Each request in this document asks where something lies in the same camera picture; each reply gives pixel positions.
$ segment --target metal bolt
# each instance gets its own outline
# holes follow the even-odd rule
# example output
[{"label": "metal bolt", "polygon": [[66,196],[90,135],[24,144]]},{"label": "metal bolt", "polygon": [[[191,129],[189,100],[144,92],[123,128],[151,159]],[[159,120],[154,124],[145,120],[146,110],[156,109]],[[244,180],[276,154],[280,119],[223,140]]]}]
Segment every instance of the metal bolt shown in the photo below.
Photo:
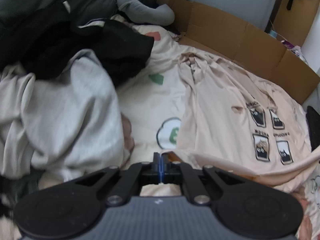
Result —
[{"label": "metal bolt", "polygon": [[198,195],[193,199],[197,204],[203,205],[210,201],[210,198],[206,195]]},{"label": "metal bolt", "polygon": [[111,166],[109,166],[108,168],[109,168],[109,169],[112,169],[112,170],[119,169],[119,167],[116,166],[116,165],[111,165]]},{"label": "metal bolt", "polygon": [[122,197],[120,197],[118,195],[113,195],[113,196],[108,197],[107,201],[111,205],[117,205],[122,202]]},{"label": "metal bolt", "polygon": [[206,168],[206,169],[211,169],[211,168],[213,168],[213,166],[210,165],[210,164],[207,164],[207,165],[204,166],[204,168]]}]

